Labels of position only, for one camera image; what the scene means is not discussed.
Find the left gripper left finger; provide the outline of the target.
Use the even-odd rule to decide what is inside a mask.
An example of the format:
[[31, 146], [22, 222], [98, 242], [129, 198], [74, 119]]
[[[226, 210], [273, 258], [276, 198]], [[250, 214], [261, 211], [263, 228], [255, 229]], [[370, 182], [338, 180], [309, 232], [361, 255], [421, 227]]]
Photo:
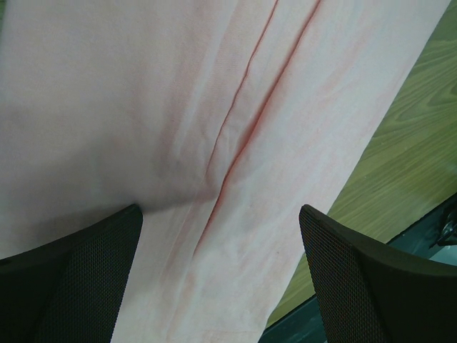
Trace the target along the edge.
[[100, 222], [1, 260], [2, 342], [110, 342], [143, 214]]

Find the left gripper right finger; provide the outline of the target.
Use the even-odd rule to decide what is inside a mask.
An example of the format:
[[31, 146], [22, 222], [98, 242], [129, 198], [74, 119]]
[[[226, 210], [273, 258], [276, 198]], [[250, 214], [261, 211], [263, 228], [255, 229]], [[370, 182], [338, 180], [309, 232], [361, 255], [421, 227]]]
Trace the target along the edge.
[[456, 267], [402, 252], [310, 205], [299, 224], [328, 342], [455, 342]]

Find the salmon pink t-shirt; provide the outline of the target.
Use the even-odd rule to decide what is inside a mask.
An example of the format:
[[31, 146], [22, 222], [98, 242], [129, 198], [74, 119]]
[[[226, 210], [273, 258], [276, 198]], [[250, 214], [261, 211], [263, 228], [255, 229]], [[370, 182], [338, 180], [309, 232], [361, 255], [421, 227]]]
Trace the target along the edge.
[[139, 204], [115, 342], [257, 342], [447, 1], [8, 1], [1, 255]]

